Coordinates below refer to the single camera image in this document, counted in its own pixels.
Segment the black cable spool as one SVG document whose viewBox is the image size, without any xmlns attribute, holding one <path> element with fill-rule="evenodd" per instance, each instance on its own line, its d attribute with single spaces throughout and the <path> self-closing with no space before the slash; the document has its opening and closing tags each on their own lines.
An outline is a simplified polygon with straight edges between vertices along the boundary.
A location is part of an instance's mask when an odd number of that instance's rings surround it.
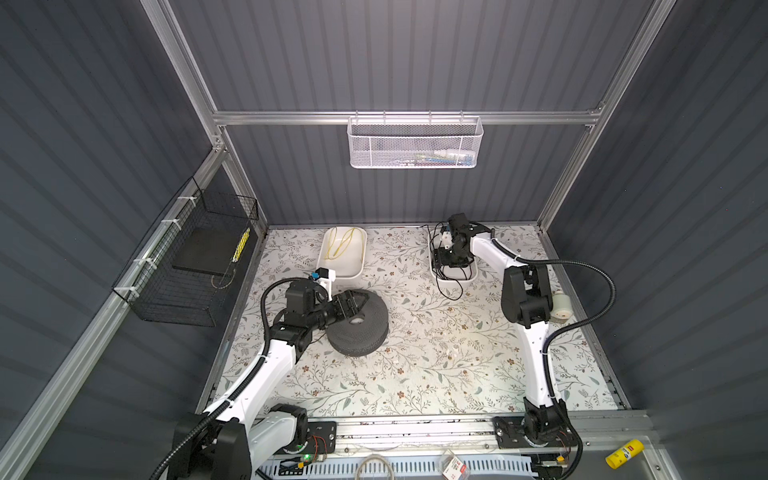
<svg viewBox="0 0 768 480">
<path fill-rule="evenodd" d="M 326 337 L 339 353 L 349 357 L 369 355 L 381 347 L 389 333 L 389 312 L 384 300 L 375 292 L 356 316 L 327 328 Z"/>
</svg>

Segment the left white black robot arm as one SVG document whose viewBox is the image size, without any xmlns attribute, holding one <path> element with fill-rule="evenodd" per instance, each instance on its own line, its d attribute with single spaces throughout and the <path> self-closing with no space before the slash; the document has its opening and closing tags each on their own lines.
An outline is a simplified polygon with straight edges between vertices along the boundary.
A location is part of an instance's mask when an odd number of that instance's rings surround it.
<svg viewBox="0 0 768 480">
<path fill-rule="evenodd" d="M 296 451 L 306 444 L 309 421 L 304 408 L 277 405 L 265 418 L 257 416 L 312 344 L 316 331 L 364 322 L 373 294 L 355 289 L 334 293 L 334 278 L 333 271 L 320 269 L 308 277 L 280 279 L 266 288 L 271 293 L 285 286 L 286 306 L 271 322 L 265 304 L 268 297 L 261 296 L 261 352 L 221 397 L 202 413 L 179 422 L 171 449 L 151 478 L 254 479 L 275 453 L 284 448 Z"/>
</svg>

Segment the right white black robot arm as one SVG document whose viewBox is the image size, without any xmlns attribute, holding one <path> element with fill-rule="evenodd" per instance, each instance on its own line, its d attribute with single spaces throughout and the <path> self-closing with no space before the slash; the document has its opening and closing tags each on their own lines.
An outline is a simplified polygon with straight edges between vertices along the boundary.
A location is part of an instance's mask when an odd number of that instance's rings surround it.
<svg viewBox="0 0 768 480">
<path fill-rule="evenodd" d="M 585 262 L 524 258 L 500 242 L 492 228 L 469 220 L 463 213 L 450 216 L 439 235 L 440 243 L 433 248 L 439 265 L 458 269 L 480 260 L 498 274 L 501 311 L 523 342 L 526 375 L 523 435 L 532 446 L 545 447 L 561 434 L 569 434 L 576 443 L 576 452 L 562 474 L 567 478 L 581 461 L 584 442 L 570 420 L 566 401 L 556 388 L 550 350 L 558 337 L 593 323 L 611 310 L 617 299 L 614 280 L 601 268 Z M 566 312 L 565 296 L 556 295 L 550 284 L 548 268 L 557 265 L 588 269 L 602 277 L 608 287 L 608 300 L 586 319 L 551 331 L 551 321 Z"/>
</svg>

